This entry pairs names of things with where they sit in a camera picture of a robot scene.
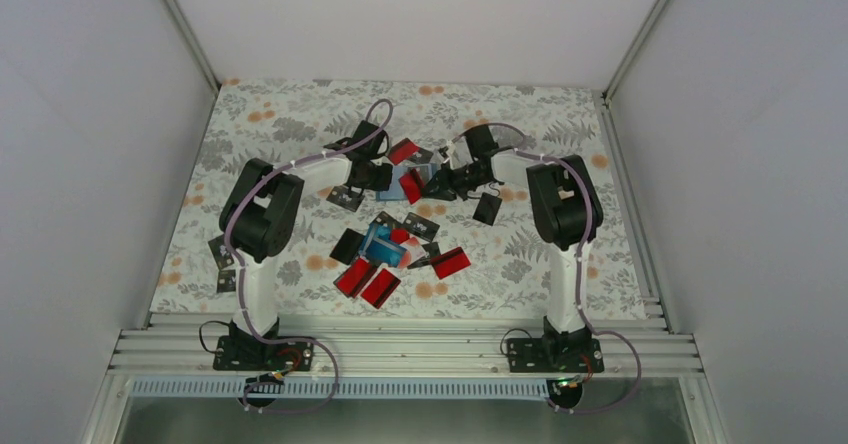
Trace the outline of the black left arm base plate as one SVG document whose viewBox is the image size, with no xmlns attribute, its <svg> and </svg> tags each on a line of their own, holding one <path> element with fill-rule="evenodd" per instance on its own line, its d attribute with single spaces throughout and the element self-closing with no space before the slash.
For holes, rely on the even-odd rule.
<svg viewBox="0 0 848 444">
<path fill-rule="evenodd" d="M 212 367 L 216 371 L 310 371 L 314 345 L 286 341 L 269 345 L 252 339 L 223 336 Z"/>
</svg>

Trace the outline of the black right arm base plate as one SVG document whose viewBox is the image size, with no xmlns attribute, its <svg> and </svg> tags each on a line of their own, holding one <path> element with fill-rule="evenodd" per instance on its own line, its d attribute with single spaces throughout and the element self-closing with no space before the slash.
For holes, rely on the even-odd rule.
<svg viewBox="0 0 848 444">
<path fill-rule="evenodd" d="M 555 351 L 541 338 L 509 338 L 504 347 L 512 373 L 603 373 L 605 363 L 600 342 L 589 339 L 566 350 Z"/>
</svg>

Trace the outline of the blue leather card holder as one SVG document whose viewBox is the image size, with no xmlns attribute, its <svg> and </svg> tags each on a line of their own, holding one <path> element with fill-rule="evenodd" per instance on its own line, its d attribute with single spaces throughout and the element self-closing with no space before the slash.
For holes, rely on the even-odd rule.
<svg viewBox="0 0 848 444">
<path fill-rule="evenodd" d="M 390 187 L 385 191 L 376 192 L 376 200 L 378 202 L 407 200 L 403 193 L 403 190 L 400 187 L 398 180 L 407 171 L 408 168 L 416 169 L 419 172 L 423 182 L 426 184 L 433 176 L 433 174 L 438 170 L 439 166 L 435 163 L 394 166 Z"/>
</svg>

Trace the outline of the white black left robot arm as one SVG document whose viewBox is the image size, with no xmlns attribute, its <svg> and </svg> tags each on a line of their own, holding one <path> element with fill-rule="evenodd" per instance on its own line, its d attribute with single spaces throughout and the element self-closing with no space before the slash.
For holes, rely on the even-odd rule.
<svg viewBox="0 0 848 444">
<path fill-rule="evenodd" d="M 232 322 L 246 334 L 239 356 L 255 369 L 270 366 L 278 355 L 275 303 L 276 257 L 287 247 L 301 199 L 324 188 L 353 186 L 383 189 L 391 166 L 378 160 L 388 151 L 386 126 L 366 120 L 354 134 L 279 167 L 262 159 L 243 167 L 219 218 L 224 247 L 239 265 L 238 307 Z"/>
</svg>

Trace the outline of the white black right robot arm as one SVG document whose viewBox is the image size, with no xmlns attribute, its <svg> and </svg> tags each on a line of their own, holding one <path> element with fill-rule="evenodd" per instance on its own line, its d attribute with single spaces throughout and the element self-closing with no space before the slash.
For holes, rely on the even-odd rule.
<svg viewBox="0 0 848 444">
<path fill-rule="evenodd" d="M 467 199 L 470 191 L 495 182 L 527 190 L 535 229 L 549 245 L 551 278 L 542 336 L 534 347 L 555 371 L 590 357 L 594 328 L 585 307 L 586 261 L 603 210 L 583 159 L 500 145 L 488 125 L 455 137 L 437 154 L 440 167 L 424 188 L 426 197 Z"/>
</svg>

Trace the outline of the red striped card carried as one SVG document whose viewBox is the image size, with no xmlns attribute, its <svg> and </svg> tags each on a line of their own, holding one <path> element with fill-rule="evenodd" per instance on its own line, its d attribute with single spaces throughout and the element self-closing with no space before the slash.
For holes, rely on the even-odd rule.
<svg viewBox="0 0 848 444">
<path fill-rule="evenodd" d="M 415 204 L 422 198 L 426 185 L 416 169 L 408 168 L 398 182 L 410 204 Z"/>
</svg>

